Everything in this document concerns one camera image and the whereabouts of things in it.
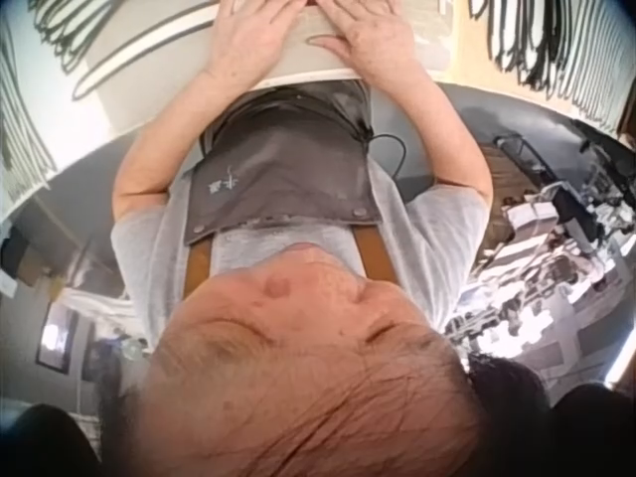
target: man's right hand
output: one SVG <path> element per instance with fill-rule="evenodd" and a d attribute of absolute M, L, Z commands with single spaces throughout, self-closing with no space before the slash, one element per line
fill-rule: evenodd
<path fill-rule="evenodd" d="M 319 36 L 311 45 L 337 55 L 369 84 L 394 96 L 421 78 L 412 27 L 400 0 L 316 0 L 345 38 Z"/>

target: brown leather strap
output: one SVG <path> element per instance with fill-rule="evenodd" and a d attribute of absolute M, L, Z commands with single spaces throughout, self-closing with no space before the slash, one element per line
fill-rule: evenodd
<path fill-rule="evenodd" d="M 372 280 L 389 281 L 399 285 L 394 265 L 389 258 L 385 241 L 377 226 L 353 226 L 354 238 L 360 251 L 367 277 Z M 187 298 L 210 275 L 213 238 L 204 238 L 190 247 L 186 284 L 183 296 Z"/>
<path fill-rule="evenodd" d="M 188 265 L 186 267 L 186 283 L 183 287 L 184 299 L 188 298 L 210 276 L 212 242 L 213 236 L 209 236 L 190 247 Z"/>
<path fill-rule="evenodd" d="M 396 270 L 378 226 L 353 226 L 353 233 L 367 278 L 399 285 Z"/>

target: finger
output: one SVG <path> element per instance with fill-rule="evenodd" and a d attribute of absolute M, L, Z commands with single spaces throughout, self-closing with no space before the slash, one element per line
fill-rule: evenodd
<path fill-rule="evenodd" d="M 391 7 L 391 11 L 396 15 L 402 15 L 403 9 L 401 7 L 401 0 L 387 0 L 389 2 L 389 6 Z"/>
<path fill-rule="evenodd" d="M 242 15 L 251 15 L 257 12 L 265 4 L 267 0 L 244 0 L 242 5 L 238 7 L 238 11 Z"/>
<path fill-rule="evenodd" d="M 318 6 L 325 12 L 327 18 L 331 20 L 336 27 L 342 32 L 349 30 L 349 27 L 355 22 L 354 17 L 347 13 L 334 0 L 316 0 Z"/>
<path fill-rule="evenodd" d="M 262 15 L 267 21 L 272 22 L 274 18 L 294 0 L 265 0 L 265 4 L 258 11 L 258 15 Z"/>
<path fill-rule="evenodd" d="M 351 64 L 351 48 L 346 40 L 332 35 L 321 35 L 307 40 L 309 45 L 324 48 L 340 58 L 345 64 Z"/>
<path fill-rule="evenodd" d="M 393 12 L 387 0 L 361 0 L 369 12 L 375 15 L 389 15 Z"/>
<path fill-rule="evenodd" d="M 336 0 L 336 3 L 340 5 L 349 15 L 356 20 L 362 20 L 363 18 L 369 18 L 369 10 L 360 3 L 360 0 Z"/>
<path fill-rule="evenodd" d="M 271 22 L 272 25 L 276 25 L 285 31 L 289 31 L 291 26 L 302 12 L 302 9 L 307 5 L 307 0 L 292 0 L 287 3 L 282 10 L 276 15 Z"/>
<path fill-rule="evenodd" d="M 217 18 L 227 18 L 232 14 L 232 10 L 235 6 L 235 0 L 221 0 L 219 2 L 219 10 L 217 11 Z"/>

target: man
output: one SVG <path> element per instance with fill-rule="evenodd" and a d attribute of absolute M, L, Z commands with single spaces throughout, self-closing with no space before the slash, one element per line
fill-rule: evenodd
<path fill-rule="evenodd" d="M 385 432 L 397 418 L 404 434 L 387 445 L 402 457 L 405 446 L 417 458 L 432 451 L 427 475 L 457 467 L 475 443 L 474 395 L 434 330 L 487 225 L 485 158 L 416 60 L 398 0 L 317 0 L 344 37 L 311 44 L 364 83 L 242 96 L 276 64 L 305 3 L 222 0 L 208 66 L 139 135 L 117 175 L 113 245 L 156 348 L 127 417 L 140 468 L 213 475 L 214 459 L 214 475 L 235 475 L 255 449 L 309 442 L 292 429 L 338 415 L 342 393 L 365 409 L 352 435 Z M 408 115 L 435 175 L 407 205 L 367 158 L 366 84 Z M 177 177 L 207 128 L 206 158 Z M 406 392 L 411 381 L 426 386 Z M 423 425 L 429 432 L 413 438 Z M 371 448 L 348 458 L 359 451 L 380 465 Z M 272 462 L 258 458 L 249 475 L 283 475 Z"/>

